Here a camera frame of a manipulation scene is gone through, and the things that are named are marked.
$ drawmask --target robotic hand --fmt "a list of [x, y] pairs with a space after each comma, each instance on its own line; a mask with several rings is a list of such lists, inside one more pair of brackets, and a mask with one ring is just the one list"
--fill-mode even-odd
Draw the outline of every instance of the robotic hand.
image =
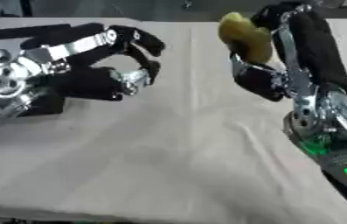
[[[273, 102], [292, 99], [284, 132], [347, 187], [347, 73], [327, 22], [309, 5], [280, 3], [251, 19], [226, 15], [219, 36], [236, 83]], [[274, 48], [283, 69], [266, 65]]]
[[[160, 68], [137, 46], [154, 57], [165, 47], [150, 33], [122, 25], [60, 24], [0, 30], [0, 39], [25, 37], [33, 38], [21, 45], [18, 55], [0, 49], [0, 127], [16, 116], [49, 114], [45, 108], [63, 104], [60, 98], [120, 101], [124, 95], [136, 95], [153, 83]], [[92, 67], [116, 54], [134, 58], [140, 67], [129, 73]]]

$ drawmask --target yellow object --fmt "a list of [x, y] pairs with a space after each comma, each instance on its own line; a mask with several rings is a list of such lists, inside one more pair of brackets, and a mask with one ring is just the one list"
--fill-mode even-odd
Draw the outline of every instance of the yellow object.
[[228, 46], [239, 41], [248, 47], [247, 55], [240, 55], [243, 60], [265, 64], [272, 56], [271, 32], [264, 27], [256, 27], [251, 20], [238, 12], [231, 12], [222, 17], [219, 23], [219, 37]]

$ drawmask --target white fabric surface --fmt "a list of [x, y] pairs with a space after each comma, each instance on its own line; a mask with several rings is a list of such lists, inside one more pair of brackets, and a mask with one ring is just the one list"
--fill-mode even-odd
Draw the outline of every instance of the white fabric surface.
[[[347, 202], [281, 132], [291, 101], [234, 84], [216, 23], [6, 18], [0, 27], [92, 21], [161, 38], [168, 47], [156, 84], [122, 102], [70, 99], [62, 115], [3, 127], [0, 216], [347, 223]], [[347, 67], [347, 20], [330, 23]], [[129, 61], [101, 63], [132, 69]]]

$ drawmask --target wrinkled cloth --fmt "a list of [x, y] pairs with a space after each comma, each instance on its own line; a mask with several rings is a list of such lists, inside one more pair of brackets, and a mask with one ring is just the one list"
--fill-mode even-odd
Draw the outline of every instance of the wrinkled cloth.
[[[92, 21], [159, 37], [167, 44], [161, 73], [124, 101], [69, 99], [62, 115], [0, 129], [0, 216], [347, 223], [347, 201], [281, 132], [292, 102], [275, 104], [234, 83], [217, 23], [6, 18], [0, 28]], [[330, 26], [347, 69], [347, 20]], [[16, 51], [15, 42], [0, 47]], [[100, 64], [135, 66], [119, 56]]]

